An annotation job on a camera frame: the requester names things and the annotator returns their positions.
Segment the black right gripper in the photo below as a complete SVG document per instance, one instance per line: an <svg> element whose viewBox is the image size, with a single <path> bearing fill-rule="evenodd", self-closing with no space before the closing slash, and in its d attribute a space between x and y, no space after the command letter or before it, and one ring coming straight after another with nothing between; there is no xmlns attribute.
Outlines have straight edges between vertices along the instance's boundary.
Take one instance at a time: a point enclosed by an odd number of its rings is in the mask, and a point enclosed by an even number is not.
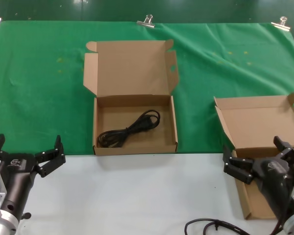
<svg viewBox="0 0 294 235"><path fill-rule="evenodd" d="M278 136L273 138L273 143L279 151L275 157L254 160L234 157L230 148L223 145L223 171L248 185L254 180L276 218L287 220L294 212L290 199L294 186L290 173L294 147Z"/></svg>

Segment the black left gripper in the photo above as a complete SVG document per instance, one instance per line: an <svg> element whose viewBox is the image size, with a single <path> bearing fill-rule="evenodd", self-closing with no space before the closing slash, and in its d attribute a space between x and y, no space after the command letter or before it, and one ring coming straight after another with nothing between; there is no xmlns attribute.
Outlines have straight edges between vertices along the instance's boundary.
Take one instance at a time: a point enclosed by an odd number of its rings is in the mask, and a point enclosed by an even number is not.
<svg viewBox="0 0 294 235"><path fill-rule="evenodd" d="M60 135L54 148L35 155L26 153L2 153L5 143L0 134L0 160L3 161L7 194L1 209L13 216L22 216L37 173L46 177L65 163L65 153Z"/></svg>

